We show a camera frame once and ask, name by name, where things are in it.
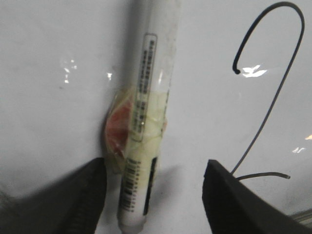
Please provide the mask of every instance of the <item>white tube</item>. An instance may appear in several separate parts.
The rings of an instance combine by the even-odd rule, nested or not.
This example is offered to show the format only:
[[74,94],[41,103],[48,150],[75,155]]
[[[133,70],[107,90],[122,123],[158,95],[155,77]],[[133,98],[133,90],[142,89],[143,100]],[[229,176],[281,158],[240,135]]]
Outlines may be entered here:
[[134,74],[138,80],[117,215],[124,234],[139,233],[146,221],[165,123],[181,9],[181,0],[148,0],[148,4],[139,69]]

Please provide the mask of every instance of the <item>black wire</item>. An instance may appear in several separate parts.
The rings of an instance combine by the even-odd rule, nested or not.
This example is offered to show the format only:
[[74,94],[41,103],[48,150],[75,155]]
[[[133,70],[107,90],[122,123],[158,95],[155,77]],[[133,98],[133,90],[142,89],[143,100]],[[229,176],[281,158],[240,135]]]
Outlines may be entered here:
[[256,26],[257,26],[258,23],[262,20],[262,18],[265,17],[270,11],[272,11],[272,10],[278,8],[278,7],[282,7],[282,6],[291,7],[291,8],[294,9],[294,10],[298,13],[298,15],[300,16],[300,19],[301,19],[301,32],[300,32],[299,40],[298,40],[297,46],[296,46],[296,48],[295,48],[295,50],[294,50],[294,53],[293,53],[293,55],[292,55],[292,58],[291,58],[291,60],[290,60],[290,62],[289,62],[289,64],[288,64],[288,67],[287,67],[287,69],[286,69],[286,72],[285,72],[285,74],[284,74],[284,76],[283,76],[283,79],[282,79],[282,81],[281,81],[281,83],[280,83],[280,85],[279,85],[279,87],[278,87],[278,89],[277,89],[277,91],[276,91],[276,93],[275,93],[275,96],[274,96],[274,98],[273,98],[273,101],[272,101],[272,103],[271,103],[271,105],[270,105],[270,107],[269,107],[269,109],[268,109],[268,111],[267,111],[267,114],[265,115],[265,117],[264,117],[264,119],[263,119],[263,121],[262,121],[262,123],[261,123],[261,126],[260,126],[259,130],[257,131],[256,135],[254,136],[253,140],[251,141],[250,145],[248,146],[248,148],[247,148],[247,150],[245,151],[245,153],[244,153],[244,155],[242,156],[242,158],[239,160],[239,162],[236,164],[236,166],[235,166],[234,169],[232,170],[231,174],[234,174],[234,172],[238,169],[238,167],[240,166],[240,164],[244,161],[244,159],[245,159],[245,157],[247,156],[248,152],[250,151],[250,149],[251,149],[252,146],[254,145],[255,141],[257,140],[258,136],[260,135],[260,133],[261,133],[261,131],[262,131],[264,125],[266,124],[266,122],[267,122],[267,120],[268,120],[268,118],[269,118],[269,115],[270,115],[270,113],[271,113],[271,111],[272,111],[272,109],[273,109],[273,107],[274,107],[274,104],[275,104],[275,102],[276,102],[276,100],[277,100],[277,97],[278,97],[278,95],[279,95],[279,93],[280,93],[280,91],[281,91],[281,89],[282,89],[282,87],[283,87],[283,84],[284,84],[284,82],[285,82],[285,79],[286,79],[286,77],[287,77],[287,75],[288,75],[288,73],[289,73],[289,70],[290,70],[290,68],[291,68],[291,66],[292,66],[292,64],[293,64],[293,61],[294,61],[294,59],[295,59],[295,57],[296,57],[296,54],[297,54],[297,52],[298,52],[298,50],[299,50],[300,43],[301,43],[301,41],[302,41],[302,37],[303,37],[303,33],[304,33],[304,28],[305,28],[304,16],[303,16],[301,10],[299,9],[299,7],[296,6],[295,4],[291,3],[291,2],[283,1],[283,2],[275,3],[275,4],[271,5],[271,6],[269,6],[268,8],[266,8],[266,9],[255,19],[255,21],[253,22],[253,24],[252,24],[251,27],[249,28],[247,34],[245,35],[245,37],[244,37],[244,39],[243,39],[243,41],[242,41],[242,44],[241,44],[240,47],[239,47],[239,50],[238,50],[238,52],[237,52],[237,54],[236,54],[236,56],[235,56],[234,62],[233,62],[233,71],[234,71],[236,74],[239,74],[240,71],[237,69],[237,63],[238,63],[239,57],[240,57],[240,55],[241,55],[241,53],[242,53],[242,51],[243,51],[243,49],[244,49],[244,46],[245,46],[246,42],[248,41],[250,35],[252,34],[253,30],[256,28]]
[[261,177],[261,176],[278,176],[278,177],[282,177],[285,179],[291,178],[289,175],[279,173],[279,172],[264,172],[264,173],[255,173],[255,174],[251,174],[251,175],[244,175],[244,176],[237,177],[236,179],[243,180],[243,179]]

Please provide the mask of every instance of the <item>ridged black surface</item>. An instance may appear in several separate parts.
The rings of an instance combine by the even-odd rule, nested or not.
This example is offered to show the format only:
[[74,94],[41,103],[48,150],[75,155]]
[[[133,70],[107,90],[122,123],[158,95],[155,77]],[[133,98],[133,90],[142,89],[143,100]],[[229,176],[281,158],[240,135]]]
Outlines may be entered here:
[[96,158],[0,212],[0,234],[93,234],[106,195],[104,159]]

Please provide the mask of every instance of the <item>plastic tube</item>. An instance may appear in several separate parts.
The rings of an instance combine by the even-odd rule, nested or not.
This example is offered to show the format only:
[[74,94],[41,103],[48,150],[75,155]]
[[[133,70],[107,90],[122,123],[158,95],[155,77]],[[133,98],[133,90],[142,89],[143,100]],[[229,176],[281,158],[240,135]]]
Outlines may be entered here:
[[165,124],[180,0],[148,0],[136,91],[126,143],[118,224],[124,234],[143,229]]

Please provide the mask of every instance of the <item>white surface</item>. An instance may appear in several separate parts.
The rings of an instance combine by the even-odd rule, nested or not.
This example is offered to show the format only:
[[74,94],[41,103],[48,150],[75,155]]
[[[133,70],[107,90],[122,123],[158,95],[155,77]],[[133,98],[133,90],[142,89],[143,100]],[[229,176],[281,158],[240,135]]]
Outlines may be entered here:
[[[183,1],[161,170],[143,234],[210,233],[201,201],[210,158],[231,170],[257,131],[297,42],[290,8],[257,27],[232,62],[253,20],[276,1]],[[279,210],[311,208],[312,2],[297,59],[262,134],[235,175],[292,176],[244,183]],[[0,3],[0,189],[26,194],[100,156],[101,122],[122,81],[132,0],[30,0]],[[119,178],[109,173],[97,234],[119,233]]]

